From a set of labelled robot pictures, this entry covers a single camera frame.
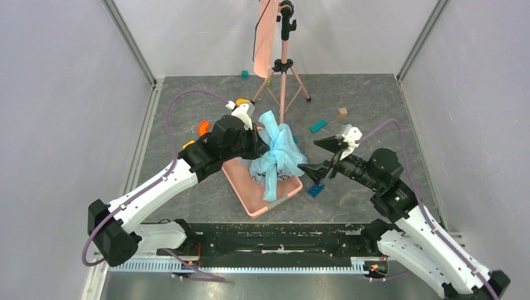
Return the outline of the light blue plastic bag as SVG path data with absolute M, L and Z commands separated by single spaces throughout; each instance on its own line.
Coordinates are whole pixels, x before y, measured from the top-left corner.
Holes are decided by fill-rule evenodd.
M 298 165 L 307 163 L 307 157 L 294 142 L 291 128 L 287 124 L 277 123 L 272 111 L 263 113 L 259 122 L 263 125 L 258 132 L 259 137 L 269 150 L 252 161 L 249 174 L 264 187 L 262 199 L 273 202 L 277 200 L 278 182 L 302 176 L 304 172 Z

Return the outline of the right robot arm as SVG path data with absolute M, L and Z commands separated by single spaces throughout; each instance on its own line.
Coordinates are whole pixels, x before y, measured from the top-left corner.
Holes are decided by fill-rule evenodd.
M 442 299 L 501 299 L 511 280 L 503 271 L 492 271 L 474 259 L 436 222 L 400 178 L 404 168 L 394 151 L 379 148 L 364 160 L 350 153 L 352 146 L 345 137 L 327 137 L 314 144 L 333 157 L 299 168 L 316 184 L 342 174 L 371 189 L 374 208 L 387 218 L 361 231 L 365 253 L 393 258 Z

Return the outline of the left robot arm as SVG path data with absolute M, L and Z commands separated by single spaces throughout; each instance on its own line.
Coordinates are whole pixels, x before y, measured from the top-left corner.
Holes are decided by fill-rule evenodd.
M 89 238 L 100 262 L 119 266 L 145 245 L 150 234 L 141 224 L 177 194 L 197 185 L 235 158 L 257 159 L 269 149 L 253 122 L 225 115 L 210 132 L 181 149 L 162 171 L 128 194 L 106 204 L 97 199 L 87 209 Z

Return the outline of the orange curved toy block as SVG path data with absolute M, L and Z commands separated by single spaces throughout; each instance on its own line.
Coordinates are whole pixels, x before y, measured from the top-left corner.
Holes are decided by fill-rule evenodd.
M 207 120 L 203 120 L 197 127 L 197 133 L 200 136 L 203 136 L 209 132 L 209 127 L 210 127 L 210 123 Z

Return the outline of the teal long block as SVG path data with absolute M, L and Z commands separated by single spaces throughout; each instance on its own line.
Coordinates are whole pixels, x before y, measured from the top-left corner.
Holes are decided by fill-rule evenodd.
M 316 122 L 315 124 L 313 124 L 313 125 L 309 128 L 309 130 L 310 130 L 312 133 L 316 133 L 316 132 L 322 130 L 326 125 L 327 125 L 327 121 L 322 119 L 322 120 Z

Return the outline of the blue rectangular toy brick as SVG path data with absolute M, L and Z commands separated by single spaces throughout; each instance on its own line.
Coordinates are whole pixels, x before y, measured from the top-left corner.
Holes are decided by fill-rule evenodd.
M 313 184 L 308 190 L 307 195 L 310 198 L 316 198 L 325 188 L 323 184 Z

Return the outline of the small yellow block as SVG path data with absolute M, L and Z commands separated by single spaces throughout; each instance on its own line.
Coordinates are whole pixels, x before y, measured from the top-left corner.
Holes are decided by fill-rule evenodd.
M 182 148 L 183 148 L 183 149 L 186 149 L 188 146 L 190 146 L 190 145 L 192 145 L 192 144 L 194 144 L 194 143 L 195 143 L 195 141 L 193 141 L 193 140 L 192 140 L 192 141 L 189 141 L 189 142 L 187 142 L 186 144 L 184 144 L 184 145 L 182 146 Z

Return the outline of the yellow toy block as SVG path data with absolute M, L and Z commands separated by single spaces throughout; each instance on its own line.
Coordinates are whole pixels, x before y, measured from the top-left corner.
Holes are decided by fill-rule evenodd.
M 248 100 L 248 99 L 243 99 L 243 98 L 239 98 L 239 99 L 236 100 L 236 104 L 237 104 L 238 106 L 241 105 L 241 104 L 244 104 L 244 103 L 249 103 L 249 102 L 250 102 L 250 100 Z

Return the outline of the small wooden cube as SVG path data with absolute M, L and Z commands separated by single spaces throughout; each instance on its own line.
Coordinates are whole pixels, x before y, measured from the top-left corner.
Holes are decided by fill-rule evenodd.
M 348 116 L 348 110 L 345 107 L 340 107 L 337 110 L 337 115 L 339 118 L 346 118 Z

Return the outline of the pink plastic basket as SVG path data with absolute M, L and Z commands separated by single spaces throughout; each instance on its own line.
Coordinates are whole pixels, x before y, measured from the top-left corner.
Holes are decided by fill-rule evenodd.
M 287 200 L 297 195 L 303 188 L 301 180 L 294 176 L 280 180 L 277 183 L 277 199 L 275 201 L 265 201 L 264 186 L 256 182 L 248 171 L 249 163 L 236 158 L 222 165 L 230 185 L 234 189 L 247 215 L 252 219 L 258 218 L 266 212 L 274 209 Z

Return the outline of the pink tripod stand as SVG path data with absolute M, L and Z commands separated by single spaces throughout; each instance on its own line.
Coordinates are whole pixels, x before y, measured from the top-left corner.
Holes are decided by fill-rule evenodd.
M 297 20 L 294 19 L 294 4 L 291 1 L 279 1 L 278 12 L 276 17 L 276 25 L 280 25 L 280 40 L 281 40 L 281 55 L 280 58 L 271 61 L 271 67 L 269 68 L 268 76 L 263 78 L 264 81 L 260 85 L 254 97 L 251 99 L 252 103 L 255 103 L 259 96 L 262 94 L 264 89 L 270 91 L 268 82 L 272 80 L 272 77 L 275 74 L 280 75 L 280 96 L 276 97 L 273 92 L 270 92 L 272 98 L 279 105 L 279 121 L 284 122 L 285 113 L 291 107 L 292 103 L 296 100 L 299 93 L 305 95 L 307 102 L 312 100 L 308 90 L 306 89 L 303 81 L 300 78 L 300 75 L 294 67 L 294 62 L 291 58 L 288 57 L 289 54 L 289 40 L 292 32 L 296 31 L 298 24 Z M 253 51 L 254 51 L 254 41 L 253 41 L 253 50 L 252 50 L 252 61 L 253 61 Z M 286 103 L 286 88 L 287 88 L 287 78 L 288 73 L 291 73 L 296 79 L 299 87 L 290 100 L 289 103 Z

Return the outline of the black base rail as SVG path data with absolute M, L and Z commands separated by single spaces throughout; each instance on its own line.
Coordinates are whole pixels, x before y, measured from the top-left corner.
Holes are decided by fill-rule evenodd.
M 363 229 L 344 223 L 186 223 L 184 242 L 157 255 L 197 257 L 204 268 L 338 271 L 351 266 L 352 258 L 382 258 Z

